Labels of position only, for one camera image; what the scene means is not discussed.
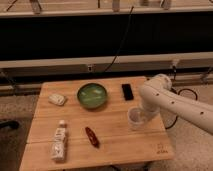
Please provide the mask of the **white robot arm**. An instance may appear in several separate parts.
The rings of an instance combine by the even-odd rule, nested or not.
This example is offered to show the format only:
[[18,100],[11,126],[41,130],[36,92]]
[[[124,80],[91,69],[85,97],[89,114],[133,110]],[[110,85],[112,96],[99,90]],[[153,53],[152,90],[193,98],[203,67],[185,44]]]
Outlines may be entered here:
[[213,135],[213,105],[172,93],[171,87],[172,81],[165,74],[158,74],[140,85],[142,111],[153,118],[164,108]]

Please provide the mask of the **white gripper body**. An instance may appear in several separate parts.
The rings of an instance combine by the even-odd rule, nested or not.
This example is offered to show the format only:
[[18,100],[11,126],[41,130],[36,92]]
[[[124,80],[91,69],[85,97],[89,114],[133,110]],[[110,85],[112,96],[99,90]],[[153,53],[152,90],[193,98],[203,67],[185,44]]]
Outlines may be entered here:
[[142,113],[144,114],[144,116],[146,117],[148,121],[151,121],[160,112],[159,107],[152,108],[144,104],[140,104],[140,109],[142,110]]

